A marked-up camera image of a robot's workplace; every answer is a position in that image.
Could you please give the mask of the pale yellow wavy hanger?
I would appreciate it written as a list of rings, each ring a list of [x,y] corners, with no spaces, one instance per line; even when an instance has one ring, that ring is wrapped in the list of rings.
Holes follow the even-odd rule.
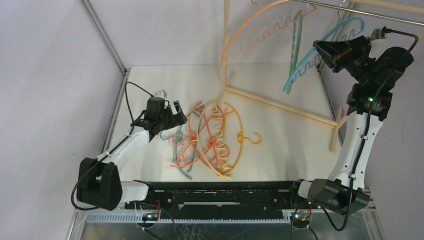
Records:
[[[215,103],[207,104],[197,120],[195,139],[200,160],[218,177],[232,180],[230,149],[225,142],[225,113]]]

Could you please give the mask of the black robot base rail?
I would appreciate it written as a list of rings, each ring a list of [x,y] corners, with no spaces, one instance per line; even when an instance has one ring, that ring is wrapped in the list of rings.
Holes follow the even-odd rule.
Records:
[[[119,210],[164,209],[165,219],[218,221],[284,221],[303,202],[297,184],[283,181],[153,182],[143,201],[130,201]]]

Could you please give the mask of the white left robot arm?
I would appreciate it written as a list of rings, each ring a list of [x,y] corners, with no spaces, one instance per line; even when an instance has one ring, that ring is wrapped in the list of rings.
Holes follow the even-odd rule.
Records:
[[[164,130],[173,129],[187,122],[180,102],[163,97],[150,97],[146,109],[131,124],[128,133],[114,147],[96,158],[84,158],[79,165],[78,180],[71,192],[71,203],[76,201],[90,205],[89,210],[112,211],[119,204],[137,201],[149,209],[157,196],[149,184],[141,180],[123,181],[120,172],[135,157],[136,151],[147,146]]]

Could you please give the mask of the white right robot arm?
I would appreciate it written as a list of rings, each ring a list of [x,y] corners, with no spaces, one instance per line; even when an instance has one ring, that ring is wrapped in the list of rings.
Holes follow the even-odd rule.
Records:
[[[371,42],[371,38],[360,36],[313,43],[334,73],[346,70],[356,83],[346,101],[346,135],[338,160],[327,178],[298,182],[289,194],[289,203],[295,208],[311,203],[347,216],[369,204],[371,198],[364,188],[371,149],[391,107],[391,90],[414,60],[411,49],[398,46],[371,58]]]

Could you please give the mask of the light blue wavy hanger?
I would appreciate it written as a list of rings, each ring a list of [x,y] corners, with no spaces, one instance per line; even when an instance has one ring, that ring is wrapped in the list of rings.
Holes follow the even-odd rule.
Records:
[[[365,30],[366,23],[361,17],[352,17],[348,18],[347,20],[338,22],[335,27],[333,27],[328,33],[326,33],[321,40],[326,41],[331,35],[336,33],[339,29],[344,27],[345,25],[351,23],[351,22],[358,22],[359,28],[355,29],[352,28],[349,33],[345,33],[342,35],[341,40],[352,40],[354,37],[358,37],[360,33],[362,33]],[[304,75],[307,70],[311,67],[313,67],[317,62],[321,60],[321,57],[318,53],[316,53],[316,48],[312,47],[307,54],[301,59],[301,61],[293,68],[290,68],[290,73],[288,76],[288,79],[286,83],[283,86],[282,91],[285,92],[287,95],[291,93],[291,89],[297,78]]]

